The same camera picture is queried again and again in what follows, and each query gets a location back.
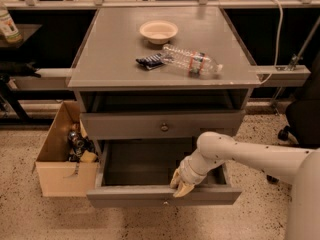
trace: drawer handle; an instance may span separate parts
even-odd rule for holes
[[[169,126],[166,123],[163,123],[160,129],[163,132],[167,132],[169,130]]]

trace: robotic hand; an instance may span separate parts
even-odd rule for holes
[[[170,183],[174,197],[187,195],[207,173],[225,160],[234,160],[292,184],[286,239],[320,237],[320,149],[302,149],[237,142],[232,137],[206,132],[197,149],[176,169]]]

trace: cable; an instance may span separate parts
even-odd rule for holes
[[[274,66],[276,67],[278,64],[278,56],[279,56],[279,41],[280,41],[280,32],[281,32],[282,20],[283,20],[283,9],[282,9],[282,6],[281,6],[279,0],[271,0],[271,1],[273,1],[274,3],[276,3],[278,5],[279,11],[280,11],[280,18],[279,18],[277,39],[276,39],[276,53],[275,53],[275,58],[274,58]],[[271,76],[272,76],[272,74],[269,74],[266,79],[261,81],[261,84],[264,84],[265,82],[267,82]]]

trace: gray tabletop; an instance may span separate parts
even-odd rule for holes
[[[159,52],[139,33],[150,20],[175,23],[178,34],[170,43],[208,54],[223,64],[221,74],[199,79],[165,65],[142,69],[136,58]],[[224,16],[217,7],[128,7],[102,8],[88,36],[69,82],[71,88],[248,88],[259,80]]]

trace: floor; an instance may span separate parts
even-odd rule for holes
[[[283,111],[254,103],[247,111],[235,139],[295,143],[277,139]],[[231,183],[243,192],[230,206],[95,209],[86,198],[42,197],[33,166],[47,132],[0,128],[0,239],[284,239],[290,186],[233,161]]]

